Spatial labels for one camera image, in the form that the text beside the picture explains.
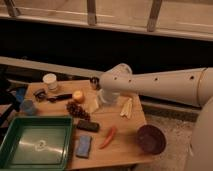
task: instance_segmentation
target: small bowl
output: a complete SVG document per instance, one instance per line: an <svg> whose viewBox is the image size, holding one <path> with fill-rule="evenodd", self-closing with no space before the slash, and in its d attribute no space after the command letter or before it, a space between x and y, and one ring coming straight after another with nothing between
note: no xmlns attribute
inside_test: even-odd
<svg viewBox="0 0 213 171"><path fill-rule="evenodd" d="M145 153L154 155L162 153L166 147L163 132L153 125L144 125L138 129L137 142Z"/></svg>

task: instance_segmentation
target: white cup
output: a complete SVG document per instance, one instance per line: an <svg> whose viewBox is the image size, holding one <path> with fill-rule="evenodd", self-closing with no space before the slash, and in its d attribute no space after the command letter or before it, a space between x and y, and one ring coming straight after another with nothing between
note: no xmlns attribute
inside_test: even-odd
<svg viewBox="0 0 213 171"><path fill-rule="evenodd" d="M58 83L57 83L57 77L55 74L49 73L44 75L43 82L47 85L50 91L57 90Z"/></svg>

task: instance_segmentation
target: wooden table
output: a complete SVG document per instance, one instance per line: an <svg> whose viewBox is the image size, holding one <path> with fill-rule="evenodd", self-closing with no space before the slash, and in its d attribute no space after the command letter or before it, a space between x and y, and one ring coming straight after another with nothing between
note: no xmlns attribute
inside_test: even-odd
<svg viewBox="0 0 213 171"><path fill-rule="evenodd" d="M87 110L91 99L95 98L97 91L92 90L88 80L82 81L63 81L59 82L59 91L57 94L72 93L75 90L82 90L85 95L85 102L82 107ZM40 89L45 88L44 83L31 83L26 92L26 99L35 101L33 93ZM133 97L133 110L131 119L123 118L119 115L123 104L128 99L128 96ZM136 144L136 132L138 128L146 124L144 113L142 111L141 103L138 95L129 94L121 95L118 101L113 106L103 106L96 112L91 114L91 121L100 123L100 130L98 133L90 133L81 130L74 131L73 149L70 151L70 159L67 164L67 170L107 167L116 165L129 165L136 163L151 162L153 156L144 154L139 146ZM37 115L39 116L60 116L69 115L66 110L68 100L59 101L57 103L50 103L48 101L36 102L38 108ZM104 149L99 149L99 145L104 141L110 126L116 125L118 132L113 141ZM74 150L78 145L79 136L82 134L89 134L92 136L92 145L89 159L77 158Z"/></svg>

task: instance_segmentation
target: blue sponge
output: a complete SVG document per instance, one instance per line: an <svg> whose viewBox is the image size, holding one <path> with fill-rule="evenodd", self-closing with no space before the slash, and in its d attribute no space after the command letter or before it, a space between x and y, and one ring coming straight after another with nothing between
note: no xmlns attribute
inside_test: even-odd
<svg viewBox="0 0 213 171"><path fill-rule="evenodd" d="M89 151L91 146L92 137L89 135L81 135L79 144L76 149L76 156L80 158L89 158Z"/></svg>

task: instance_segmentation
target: blue cup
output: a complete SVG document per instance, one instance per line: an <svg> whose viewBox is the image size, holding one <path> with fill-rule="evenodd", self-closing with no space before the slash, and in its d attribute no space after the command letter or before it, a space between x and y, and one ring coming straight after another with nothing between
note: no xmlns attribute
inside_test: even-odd
<svg viewBox="0 0 213 171"><path fill-rule="evenodd" d="M37 112L32 100L23 100L20 109L28 116L34 116Z"/></svg>

